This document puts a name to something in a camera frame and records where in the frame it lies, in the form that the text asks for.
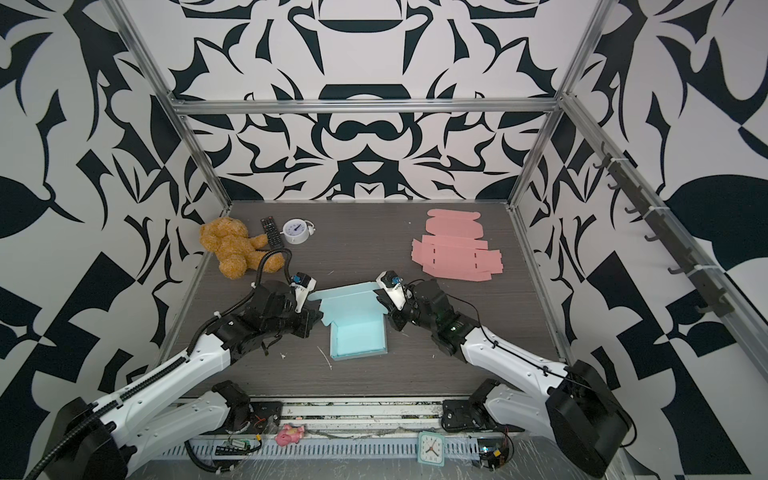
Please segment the light blue paper box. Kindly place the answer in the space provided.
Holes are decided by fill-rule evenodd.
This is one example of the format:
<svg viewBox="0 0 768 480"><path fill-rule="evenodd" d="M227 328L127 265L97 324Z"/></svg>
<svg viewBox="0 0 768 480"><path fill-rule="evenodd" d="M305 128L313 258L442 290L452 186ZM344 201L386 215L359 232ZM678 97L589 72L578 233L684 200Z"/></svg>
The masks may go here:
<svg viewBox="0 0 768 480"><path fill-rule="evenodd" d="M376 282L364 282L313 292L322 323L330 328L330 357L334 361L383 355L388 352L384 315Z"/></svg>

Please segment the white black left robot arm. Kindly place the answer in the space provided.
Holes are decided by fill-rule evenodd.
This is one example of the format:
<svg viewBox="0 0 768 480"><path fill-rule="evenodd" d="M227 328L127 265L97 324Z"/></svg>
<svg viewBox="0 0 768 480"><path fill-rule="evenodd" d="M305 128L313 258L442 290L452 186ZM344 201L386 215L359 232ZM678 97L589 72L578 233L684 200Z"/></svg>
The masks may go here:
<svg viewBox="0 0 768 480"><path fill-rule="evenodd" d="M77 398L56 415L46 451L27 478L125 479L156 455L202 433L240 432L251 401L224 381L183 407L173 404L209 377L286 334L309 336L323 314L309 298L315 278L286 272L257 277L240 301L198 327L186 349L129 385L91 403Z"/></svg>

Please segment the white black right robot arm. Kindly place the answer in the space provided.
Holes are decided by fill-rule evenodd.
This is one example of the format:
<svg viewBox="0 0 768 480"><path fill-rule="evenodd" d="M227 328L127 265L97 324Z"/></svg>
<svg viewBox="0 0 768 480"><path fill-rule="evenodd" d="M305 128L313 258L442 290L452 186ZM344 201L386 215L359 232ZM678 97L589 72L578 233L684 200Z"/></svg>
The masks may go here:
<svg viewBox="0 0 768 480"><path fill-rule="evenodd" d="M585 474L602 477L625 437L636 430L605 380L583 361L550 361L491 332L478 316L453 306L436 280L407 282L393 271L376 281L376 295L396 330L423 328L441 352L496 376L476 392L480 412L499 427L515 427L556 443Z"/></svg>

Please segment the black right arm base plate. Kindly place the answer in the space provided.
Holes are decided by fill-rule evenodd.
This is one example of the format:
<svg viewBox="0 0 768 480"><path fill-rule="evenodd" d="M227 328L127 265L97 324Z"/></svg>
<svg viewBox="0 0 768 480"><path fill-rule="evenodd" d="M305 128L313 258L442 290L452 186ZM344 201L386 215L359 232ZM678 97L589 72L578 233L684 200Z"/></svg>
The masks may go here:
<svg viewBox="0 0 768 480"><path fill-rule="evenodd" d="M441 428L449 433L457 432L508 432L524 429L515 425L500 424L479 403L470 400L444 400L442 402Z"/></svg>

